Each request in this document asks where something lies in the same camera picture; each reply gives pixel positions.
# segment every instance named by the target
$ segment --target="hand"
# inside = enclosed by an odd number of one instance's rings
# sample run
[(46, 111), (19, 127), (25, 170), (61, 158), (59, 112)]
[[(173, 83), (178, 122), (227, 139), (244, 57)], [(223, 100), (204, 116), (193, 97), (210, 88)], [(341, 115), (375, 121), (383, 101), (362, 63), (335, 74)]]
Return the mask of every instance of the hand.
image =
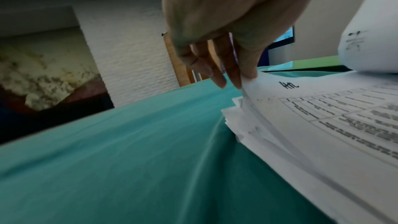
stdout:
[[(240, 75), (257, 77), (261, 53), (286, 32), (309, 0), (162, 0), (167, 31), (177, 56), (189, 68), (224, 88), (226, 80), (212, 60), (207, 40), (236, 88)], [(228, 33), (233, 35), (233, 46)]]

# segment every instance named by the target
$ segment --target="wall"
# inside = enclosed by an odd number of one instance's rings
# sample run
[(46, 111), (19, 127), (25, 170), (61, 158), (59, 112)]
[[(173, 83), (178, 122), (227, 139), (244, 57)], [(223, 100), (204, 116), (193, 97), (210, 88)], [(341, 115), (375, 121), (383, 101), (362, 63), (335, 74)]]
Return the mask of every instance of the wall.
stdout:
[(362, 1), (312, 0), (295, 24), (296, 42), (270, 50), (270, 64), (337, 55), (341, 33)]
[(0, 0), (0, 34), (1, 14), (60, 6), (73, 8), (115, 107), (179, 87), (161, 0)]

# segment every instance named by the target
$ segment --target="teal tablecloth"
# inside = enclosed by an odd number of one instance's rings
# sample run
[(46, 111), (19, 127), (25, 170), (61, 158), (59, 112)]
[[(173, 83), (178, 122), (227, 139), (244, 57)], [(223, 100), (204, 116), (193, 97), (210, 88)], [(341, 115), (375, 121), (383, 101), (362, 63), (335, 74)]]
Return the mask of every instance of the teal tablecloth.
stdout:
[(2, 146), (0, 223), (332, 223), (235, 140), (240, 95), (205, 80)]

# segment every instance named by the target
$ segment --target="monitor screen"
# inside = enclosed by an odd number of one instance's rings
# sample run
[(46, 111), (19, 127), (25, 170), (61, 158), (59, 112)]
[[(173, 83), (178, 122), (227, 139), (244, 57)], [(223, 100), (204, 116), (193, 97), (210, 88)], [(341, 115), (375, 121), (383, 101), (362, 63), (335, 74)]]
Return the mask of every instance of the monitor screen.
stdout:
[(273, 49), (276, 47), (284, 46), (290, 43), (294, 42), (294, 27), (291, 27), (289, 30), (287, 30), (282, 36), (277, 38), (274, 43), (269, 45), (267, 49)]

